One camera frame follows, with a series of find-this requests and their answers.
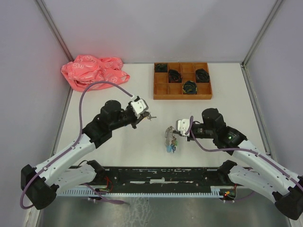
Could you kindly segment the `metal key organiser disc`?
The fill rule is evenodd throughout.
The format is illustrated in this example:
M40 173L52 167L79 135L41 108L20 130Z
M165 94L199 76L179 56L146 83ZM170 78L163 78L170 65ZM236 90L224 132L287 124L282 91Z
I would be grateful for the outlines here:
M165 147L166 147L166 151L168 153L175 153L177 146L178 146L178 141L177 138L174 135L174 127L173 126L169 126L166 131L165 131Z

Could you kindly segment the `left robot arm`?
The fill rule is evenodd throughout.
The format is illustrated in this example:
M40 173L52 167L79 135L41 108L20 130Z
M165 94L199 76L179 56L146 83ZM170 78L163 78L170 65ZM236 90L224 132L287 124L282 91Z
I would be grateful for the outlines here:
M42 210L62 193L74 186L93 182L101 184L105 173L97 161L89 161L82 167L69 167L86 154L96 150L112 137L112 132L127 125L136 129L150 113L148 105L141 98L128 103L123 109L116 100L107 101L93 120L80 128L77 138L65 149L46 161L36 165L26 165L21 169L21 198L23 209Z

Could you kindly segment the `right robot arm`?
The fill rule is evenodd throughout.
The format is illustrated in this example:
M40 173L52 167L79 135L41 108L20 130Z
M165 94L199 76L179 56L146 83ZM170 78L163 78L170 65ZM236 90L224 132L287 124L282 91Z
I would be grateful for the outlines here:
M261 153L243 133L227 126L218 109L205 109L202 119L202 123L195 123L193 117L178 120L175 133L187 141L212 139L214 152L226 152L252 168L249 171L227 160L218 169L218 181L245 186L269 199L289 219L298 220L303 213L302 176Z

